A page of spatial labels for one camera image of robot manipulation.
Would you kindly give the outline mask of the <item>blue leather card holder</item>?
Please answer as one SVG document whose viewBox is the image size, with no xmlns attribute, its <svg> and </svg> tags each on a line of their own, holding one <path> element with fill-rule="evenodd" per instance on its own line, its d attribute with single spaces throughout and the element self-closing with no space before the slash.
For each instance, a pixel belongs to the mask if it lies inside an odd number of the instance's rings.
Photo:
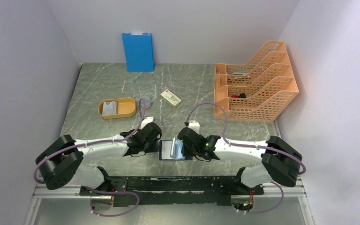
<svg viewBox="0 0 360 225">
<path fill-rule="evenodd" d="M 188 161 L 192 160 L 192 157 L 186 157 L 182 153 L 183 143 L 182 141 L 173 138 L 171 140 L 159 141 L 159 160 L 170 161 Z"/>
</svg>

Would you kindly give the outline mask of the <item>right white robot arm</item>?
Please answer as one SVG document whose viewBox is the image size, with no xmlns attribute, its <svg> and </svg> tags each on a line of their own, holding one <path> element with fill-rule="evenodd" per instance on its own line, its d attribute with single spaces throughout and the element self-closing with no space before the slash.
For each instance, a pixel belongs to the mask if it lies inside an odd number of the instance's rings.
<svg viewBox="0 0 360 225">
<path fill-rule="evenodd" d="M 285 187 L 294 187 L 298 175 L 304 172 L 302 155 L 278 136 L 267 141 L 247 142 L 227 140 L 218 135 L 203 137 L 185 127 L 177 138 L 182 143 L 182 154 L 204 160 L 242 159 L 255 166 L 241 170 L 234 182 L 239 194 L 246 194 L 257 185 L 275 182 Z"/>
</svg>

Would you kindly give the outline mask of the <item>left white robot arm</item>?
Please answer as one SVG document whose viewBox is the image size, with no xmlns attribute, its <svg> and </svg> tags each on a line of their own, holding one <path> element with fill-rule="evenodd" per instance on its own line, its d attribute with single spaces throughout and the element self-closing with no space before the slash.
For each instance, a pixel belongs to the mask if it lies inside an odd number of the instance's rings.
<svg viewBox="0 0 360 225">
<path fill-rule="evenodd" d="M 75 140 L 70 135 L 63 135 L 37 157 L 34 172 L 40 173 L 42 179 L 35 178 L 35 181 L 45 184 L 49 190 L 72 184 L 105 195 L 112 189 L 107 171 L 101 166 L 89 167 L 87 164 L 102 158 L 157 152 L 161 136 L 162 130 L 154 122 L 106 139 Z"/>
</svg>

